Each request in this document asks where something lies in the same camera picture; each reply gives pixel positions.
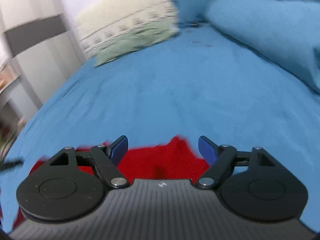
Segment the white grey wardrobe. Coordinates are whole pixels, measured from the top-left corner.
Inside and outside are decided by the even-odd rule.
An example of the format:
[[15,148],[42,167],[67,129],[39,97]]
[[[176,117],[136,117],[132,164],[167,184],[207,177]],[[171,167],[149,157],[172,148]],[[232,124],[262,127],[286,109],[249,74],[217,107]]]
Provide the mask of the white grey wardrobe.
[[37,108],[85,61],[62,0],[1,0],[1,31]]

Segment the white shelf desk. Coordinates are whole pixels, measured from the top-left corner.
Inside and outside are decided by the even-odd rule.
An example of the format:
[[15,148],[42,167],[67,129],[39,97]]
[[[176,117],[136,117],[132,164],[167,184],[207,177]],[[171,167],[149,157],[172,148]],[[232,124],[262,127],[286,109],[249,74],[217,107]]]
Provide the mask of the white shelf desk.
[[42,107],[20,67],[11,60],[1,63],[1,160]]

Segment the folded blue duvet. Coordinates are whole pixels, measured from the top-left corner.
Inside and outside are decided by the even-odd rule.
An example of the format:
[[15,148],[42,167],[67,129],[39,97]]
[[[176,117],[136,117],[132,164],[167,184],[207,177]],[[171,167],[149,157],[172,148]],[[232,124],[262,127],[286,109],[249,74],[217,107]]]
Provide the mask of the folded blue duvet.
[[205,18],[319,91],[319,2],[213,0]]

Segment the blue pillow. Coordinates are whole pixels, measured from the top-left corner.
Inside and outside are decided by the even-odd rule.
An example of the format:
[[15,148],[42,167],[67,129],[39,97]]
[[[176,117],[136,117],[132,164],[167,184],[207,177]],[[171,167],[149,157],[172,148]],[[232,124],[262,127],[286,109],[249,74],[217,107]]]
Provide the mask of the blue pillow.
[[203,24],[206,19],[205,10],[214,0],[172,0],[177,9],[177,24],[180,28],[195,27]]

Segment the red cloth garment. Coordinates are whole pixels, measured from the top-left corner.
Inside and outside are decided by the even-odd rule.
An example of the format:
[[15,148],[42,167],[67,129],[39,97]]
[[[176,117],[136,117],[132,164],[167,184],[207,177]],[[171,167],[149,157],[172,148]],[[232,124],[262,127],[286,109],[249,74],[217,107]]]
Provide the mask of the red cloth garment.
[[[127,137],[105,142],[103,150],[112,150],[115,167],[132,184],[136,179],[197,180],[208,168],[197,157],[186,139],[175,136],[168,144],[129,150]],[[109,195],[89,153],[89,147],[63,148],[47,159],[40,158],[17,190],[19,210],[13,223],[17,228],[28,216],[45,222],[67,222],[89,214]]]

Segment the blue bed sheet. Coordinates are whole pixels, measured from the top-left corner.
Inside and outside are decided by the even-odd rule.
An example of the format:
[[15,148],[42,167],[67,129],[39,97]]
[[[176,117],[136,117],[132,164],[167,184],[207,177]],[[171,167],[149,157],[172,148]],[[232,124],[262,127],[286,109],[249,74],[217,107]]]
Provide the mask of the blue bed sheet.
[[129,146],[201,135],[247,151],[261,146],[308,189],[302,221],[319,230],[319,94],[210,25],[96,67],[88,60],[27,123],[8,153],[23,166],[1,175],[3,229],[33,164],[65,146],[125,135]]

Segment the green pillow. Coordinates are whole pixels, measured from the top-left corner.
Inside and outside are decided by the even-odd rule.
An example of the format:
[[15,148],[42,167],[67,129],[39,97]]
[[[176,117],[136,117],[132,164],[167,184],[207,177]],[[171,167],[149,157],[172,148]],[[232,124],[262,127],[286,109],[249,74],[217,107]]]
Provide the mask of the green pillow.
[[97,52],[95,66],[112,62],[124,55],[166,41],[179,33],[179,28],[171,20],[150,22],[132,29],[110,41]]

